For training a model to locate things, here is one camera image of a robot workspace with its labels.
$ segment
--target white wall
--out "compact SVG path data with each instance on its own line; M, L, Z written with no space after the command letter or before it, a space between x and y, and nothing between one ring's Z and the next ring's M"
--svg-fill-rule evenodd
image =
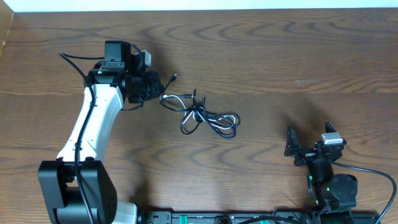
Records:
M398 7L398 0L4 0L14 12Z

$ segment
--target wood grain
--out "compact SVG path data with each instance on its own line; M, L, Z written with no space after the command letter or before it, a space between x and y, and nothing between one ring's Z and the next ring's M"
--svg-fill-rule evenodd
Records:
M293 124L304 145L331 121L348 141L340 161L398 179L398 10L316 9L16 14L0 61L0 222L48 223L37 169L68 139L83 100L57 54L102 56L104 41L148 50L170 92L206 94L238 113L231 141L207 124L185 136L181 115L150 101L120 112L106 169L123 200L174 210L272 210L313 205L306 169L283 156ZM79 61L83 71L92 62ZM381 212L383 177L359 180L357 210ZM396 223L393 205L383 223Z

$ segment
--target white background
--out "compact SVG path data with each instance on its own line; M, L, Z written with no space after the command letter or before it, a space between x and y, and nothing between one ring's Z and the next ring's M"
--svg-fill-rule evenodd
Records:
M398 7L398 0L4 0L14 12Z

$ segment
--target wooden table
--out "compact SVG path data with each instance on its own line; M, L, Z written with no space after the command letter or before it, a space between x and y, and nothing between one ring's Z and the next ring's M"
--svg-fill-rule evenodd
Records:
M67 141L83 99L58 52L101 57L109 39L148 50L163 82L178 72L169 93L197 88L209 110L242 119L228 141L207 124L183 135L182 115L158 100L120 112L105 167L121 199L176 211L311 206L285 132L293 124L312 146L325 121L348 141L340 162L398 179L397 9L16 14L0 61L0 222L49 222L37 169ZM341 172L359 180L356 210L381 212L391 183Z

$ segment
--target cable bundle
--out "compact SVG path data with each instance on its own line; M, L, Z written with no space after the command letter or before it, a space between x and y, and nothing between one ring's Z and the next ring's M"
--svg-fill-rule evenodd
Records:
M202 102L197 103L196 101L196 92L195 89L193 94L184 94L184 95L165 95L165 91L167 87L176 80L178 77L177 74L171 77L170 81L166 85L166 88L163 92L163 95L160 97L160 104L171 111L182 112L184 113L184 117L181 120L180 129L184 134L193 133L199 126L200 123L206 122L210 125L212 130L218 134L220 137L225 139L231 139L236 135L236 128L240 125L241 120L237 114L216 114L210 113L206 111L205 108L205 96L203 95ZM175 109L170 106L167 106L165 102L167 99L176 98L181 103L183 109ZM192 98L192 106L187 107L185 103L182 101L182 98ZM185 128L185 123L188 119L192 117L195 121L197 121L197 125L191 131L187 131Z

